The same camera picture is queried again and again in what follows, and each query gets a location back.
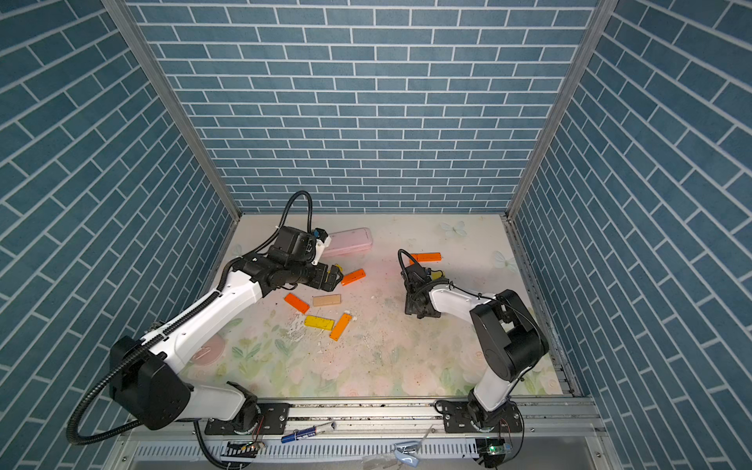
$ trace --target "metal mounting plate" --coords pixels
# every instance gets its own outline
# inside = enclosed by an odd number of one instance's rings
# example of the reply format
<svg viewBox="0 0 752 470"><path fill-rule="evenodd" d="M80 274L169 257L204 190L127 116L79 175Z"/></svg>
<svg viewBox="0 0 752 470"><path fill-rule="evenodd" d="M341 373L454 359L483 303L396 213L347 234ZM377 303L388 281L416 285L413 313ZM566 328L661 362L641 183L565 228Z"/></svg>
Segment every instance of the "metal mounting plate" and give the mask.
<svg viewBox="0 0 752 470"><path fill-rule="evenodd" d="M472 425L470 415L467 412L468 402L443 402L442 410L446 411L444 415L444 431L447 434L467 434L468 432L477 432L478 430ZM522 432L522 420L520 418L520 409L512 402L507 402L502 409L502 415L499 419L506 421L510 429L500 429L497 424L493 427L492 432Z"/></svg>
<svg viewBox="0 0 752 470"><path fill-rule="evenodd" d="M290 405L287 403L259 403L259 409L264 417L261 423L261 434L281 435L287 424ZM211 420L204 429L206 435L237 435L227 421Z"/></svg>

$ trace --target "red wire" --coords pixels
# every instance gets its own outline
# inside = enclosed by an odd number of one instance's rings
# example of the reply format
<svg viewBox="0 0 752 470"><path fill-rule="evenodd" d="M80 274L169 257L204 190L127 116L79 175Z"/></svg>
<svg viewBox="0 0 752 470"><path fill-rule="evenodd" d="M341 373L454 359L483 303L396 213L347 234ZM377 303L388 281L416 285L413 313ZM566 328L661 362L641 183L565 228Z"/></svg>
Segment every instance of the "red wire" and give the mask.
<svg viewBox="0 0 752 470"><path fill-rule="evenodd" d="M253 442L256 442L259 440L259 432L261 432L261 426L264 424L264 416L261 416L261 420L259 421L259 425L256 428L256 437L253 438Z"/></svg>
<svg viewBox="0 0 752 470"><path fill-rule="evenodd" d="M507 426L507 434L509 435L509 446L511 447L511 445L512 445L512 432L511 432L511 428L509 427L509 424L507 423L507 421L504 418L502 418L499 421L499 426L501 426L502 423L504 423L504 426Z"/></svg>

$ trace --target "pink box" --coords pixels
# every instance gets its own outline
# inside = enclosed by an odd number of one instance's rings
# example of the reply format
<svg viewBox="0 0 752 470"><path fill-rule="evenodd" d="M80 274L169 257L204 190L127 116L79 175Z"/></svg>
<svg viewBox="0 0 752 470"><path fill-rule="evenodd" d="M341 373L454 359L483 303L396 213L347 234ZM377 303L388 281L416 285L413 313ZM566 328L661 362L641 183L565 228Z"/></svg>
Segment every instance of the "pink box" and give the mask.
<svg viewBox="0 0 752 470"><path fill-rule="evenodd" d="M344 232L330 233L332 243L324 250L322 258L338 256L356 251L370 250L374 244L371 230L367 228L345 230Z"/></svg>

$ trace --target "black cable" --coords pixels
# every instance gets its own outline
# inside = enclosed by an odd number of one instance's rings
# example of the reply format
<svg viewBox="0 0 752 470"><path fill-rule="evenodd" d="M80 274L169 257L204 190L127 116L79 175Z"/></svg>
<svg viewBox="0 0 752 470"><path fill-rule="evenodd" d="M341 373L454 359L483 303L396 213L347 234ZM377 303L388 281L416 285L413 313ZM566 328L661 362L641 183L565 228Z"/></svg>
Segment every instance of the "black cable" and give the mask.
<svg viewBox="0 0 752 470"><path fill-rule="evenodd" d="M399 261L399 267L400 267L400 268L402 269L402 275L403 275L403 276L405 276L405 277L407 277L407 276L408 276L408 270L407 270L407 269L405 269L405 262L404 262L404 261L402 261L402 255L407 255L407 256L408 256L408 258L412 259L412 261L413 261L413 262L414 262L415 264L417 264L417 265L419 265L420 263L418 262L418 260L417 260L417 259L415 259L415 258L414 258L414 257L413 257L413 256L412 256L412 255L411 255L410 253L408 253L408 252L407 252L406 250L403 250L402 248L400 248L399 250L397 250L397 261Z"/></svg>
<svg viewBox="0 0 752 470"><path fill-rule="evenodd" d="M127 356L120 364L115 366L114 369L112 369L107 375L105 375L104 378L97 382L96 385L94 385L94 387L92 387L91 390L89 390L89 392L87 392L86 395L83 396L81 401L78 402L78 405L73 410L71 419L68 420L68 426L65 429L65 438L68 439L68 442L74 445L95 444L96 442L104 441L105 439L109 439L118 434L122 434L125 431L129 431L141 425L140 420L133 420L123 424L122 426L118 426L117 428L110 429L109 431L100 432L99 434L84 436L78 433L78 426L83 419L83 415L86 413L86 410L89 408L92 402L94 402L99 393L101 393L102 390L107 386L107 384L112 381L112 378L116 374L119 374L123 369L130 367L134 362L138 361L146 351L148 351L153 345L159 343L161 340L162 337L157 336L155 338L152 338L151 341L148 341L146 344L139 346L138 349L136 349L130 356Z"/></svg>
<svg viewBox="0 0 752 470"><path fill-rule="evenodd" d="M300 197L305 196L305 198L308 200L308 224L306 226L308 233L311 233L311 222L313 221L314 216L314 201L311 199L311 195L308 194L308 191L298 191L297 193L290 196L289 199L287 199L287 204L285 204L284 209L282 210L282 217L280 218L280 223L277 226L277 229L274 231L274 233L271 234L271 237L267 238L266 241L261 243L258 247L251 250L249 253L256 253L259 254L259 250L263 250L267 246L270 245L271 242L273 242L277 235L280 233L280 227L284 226L285 220L287 220L287 214L290 212L290 208L293 206L293 202Z"/></svg>
<svg viewBox="0 0 752 470"><path fill-rule="evenodd" d="M229 274L229 271L232 268L232 265L237 260L238 258L234 258L225 265L225 267L222 270L222 274L220 275L220 282L218 283L215 291L212 292L211 295L209 295L209 297L204 299L204 301L201 302L200 304L196 305L187 314L183 315L178 320L176 320L175 323L165 328L159 335L155 336L154 338L151 338L146 344L142 344L141 346L139 346L135 351L133 351L128 356L126 356L126 358L123 359L123 361L120 364L116 365L112 370L110 370L110 372L107 375L105 375L104 378L102 378L91 389L89 389L89 392L87 392L86 395L83 396L81 401L78 402L78 405L76 406L76 408L73 410L73 413L71 414L71 418L68 420L68 426L65 429L65 438L68 439L68 442L70 442L73 445L95 444L96 442L100 442L100 441L104 441L105 439L112 438L116 435L122 434L125 431L129 431L130 429L138 427L142 424L140 420L133 420L133 421L129 421L128 423L123 424L122 426L118 426L117 428L110 429L109 431L100 432L99 434L81 435L78 432L78 426L80 425L80 422L83 419L83 416L86 413L86 410L89 409L89 406L91 406L91 404L94 402L94 400L99 395L99 393L101 393L102 390L105 389L107 384L109 384L112 381L115 375L119 374L123 369L128 368L134 363L136 363L143 356L146 356L149 349L151 349L152 346L163 341L170 333L175 331L181 325L185 324L186 321L195 317L199 312L204 310L207 306L209 306L210 303L212 303L217 297L220 296L220 293L225 288L225 284L227 283L227 276Z"/></svg>
<svg viewBox="0 0 752 470"><path fill-rule="evenodd" d="M464 290L464 289L463 289L462 287L457 287L457 286L455 286L453 282L450 282L450 283L449 283L449 285L450 285L450 287L454 287L455 289L459 289L459 290L463 291L463 292L464 292L465 294L468 294L468 295L470 295L470 296L475 296L475 297L478 297L479 299L497 300L497 301L501 302L501 304L502 304L502 305L504 305L505 307L508 307L508 308L510 308L510 309L512 309L512 310L514 310L514 311L516 311L518 315L520 315L520 316L521 316L522 318L525 318L525 320L527 320L527 318L525 317L525 315L523 315L523 313L522 313L521 311L519 311L519 310L517 310L516 308L512 307L512 306L511 306L511 305L510 305L510 304L509 304L508 302L504 302L504 301L501 301L501 300L499 300L499 299L492 299L492 298L490 298L490 297L482 296L481 294L477 294L477 293L472 293L472 292L469 292L469 291L467 291L467 290ZM545 350L545 347L543 346L543 339L542 339L542 338L543 338L543 332L542 332L542 331L541 331L541 329L540 329L540 328L538 327L538 324L536 323L535 319L532 319L532 321L531 321L531 320L528 320L528 321L530 322L530 324L532 325L532 327L533 327L533 328L535 328L535 332L537 332L537 333L538 333L538 345L540 346L541 352L543 352L543 351Z"/></svg>
<svg viewBox="0 0 752 470"><path fill-rule="evenodd" d="M436 286L441 286L442 284L449 284L449 285L451 285L452 283L451 283L451 281L446 280L446 279L432 280L431 282L426 283L426 284L418 287L417 289L415 289L415 292L413 292L413 296L417 296L418 294L424 293L427 290L431 290L431 289L433 289Z"/></svg>
<svg viewBox="0 0 752 470"><path fill-rule="evenodd" d="M451 402L449 400L436 400L435 402L433 402L433 409L436 410L436 413L439 413L442 417L446 417L446 416L452 417L453 413L450 413L449 411L447 411L447 406L446 406L447 403L451 403ZM440 411L438 409L438 405L441 405L441 408L443 409L443 411Z"/></svg>
<svg viewBox="0 0 752 470"><path fill-rule="evenodd" d="M313 199L311 199L311 195L307 191L298 191L297 193L293 194L290 199L288 199L287 204L285 205L285 208L282 212L282 218L280 219L279 227L274 231L274 234L269 237L264 243L259 245L253 252L256 252L258 250L261 250L262 248L269 245L273 240L277 237L280 231L280 227L282 227L285 223L285 219L287 218L287 214L290 212L290 208L293 206L293 202L299 197L299 196L305 196L308 200L308 233L311 233L311 221L313 220L313 212L314 212L314 203ZM123 361L116 365L110 372L105 375L104 378L102 378L99 382L97 382L89 391L86 393L86 395L83 396L83 398L78 402L78 405L73 410L73 413L71 414L70 419L68 420L68 425L65 429L65 438L68 439L68 442L70 442L73 445L88 445L88 444L95 444L96 442L104 441L105 439L112 438L116 435L122 434L126 431L129 431L130 429L133 429L135 427L140 426L143 424L140 420L133 420L129 421L128 423L123 424L122 426L118 426L117 428L110 429L109 431L100 432L99 434L94 435L88 435L83 436L79 434L78 427L80 425L81 420L83 419L84 414L86 414L86 410L89 409L89 406L94 402L96 397L99 395L99 393L102 392L102 390L105 389L105 387L112 381L112 379L115 377L115 375L119 374L123 369L130 367L134 363L136 363L138 360L140 360L143 356L146 356L149 349L155 344L158 344L159 342L165 340L170 333L175 331L176 329L180 328L185 322L190 320L191 318L195 317L198 313L203 311L209 304L211 304L214 300L217 299L220 295L222 295L222 291L225 288L225 285L227 283L227 276L229 275L230 269L232 269L232 266L241 258L234 258L231 259L227 264L225 264L224 268L222 269L222 274L220 275L220 282L217 284L217 287L214 289L214 291L204 299L203 302L196 305L191 311L188 313L181 315L179 318L177 318L174 323L172 323L170 326L165 328L160 332L159 335L155 336L151 340L149 340L147 343L142 344L141 346L137 347L136 350L134 350L131 354L126 356ZM199 443L201 444L202 440L200 438L200 434L197 433L199 436Z"/></svg>
<svg viewBox="0 0 752 470"><path fill-rule="evenodd" d="M222 460L219 460L215 456L211 455L211 451L208 447L206 447L206 442L204 442L204 436L201 434L201 425L199 424L198 420L193 421L193 431L196 433L196 440L199 442L201 453L204 454L204 457L206 457L206 460L208 460L211 465L214 465L217 468L221 468L222 470L240 470L241 468L246 468L250 465L250 462L223 462Z"/></svg>

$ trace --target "blue brick wallpaper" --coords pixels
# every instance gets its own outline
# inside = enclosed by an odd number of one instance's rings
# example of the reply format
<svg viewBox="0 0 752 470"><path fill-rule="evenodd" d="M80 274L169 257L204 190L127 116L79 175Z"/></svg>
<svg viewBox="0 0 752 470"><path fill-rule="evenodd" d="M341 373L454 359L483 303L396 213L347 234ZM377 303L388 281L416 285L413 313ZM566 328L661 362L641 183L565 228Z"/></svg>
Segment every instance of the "blue brick wallpaper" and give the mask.
<svg viewBox="0 0 752 470"><path fill-rule="evenodd" d="M129 2L245 212L503 211L596 0Z"/></svg>
<svg viewBox="0 0 752 470"><path fill-rule="evenodd" d="M99 0L0 2L0 468L102 465L114 440L69 447L68 416L229 223ZM125 420L92 408L85 433Z"/></svg>
<svg viewBox="0 0 752 470"><path fill-rule="evenodd" d="M750 26L620 0L518 217L627 468L752 468Z"/></svg>

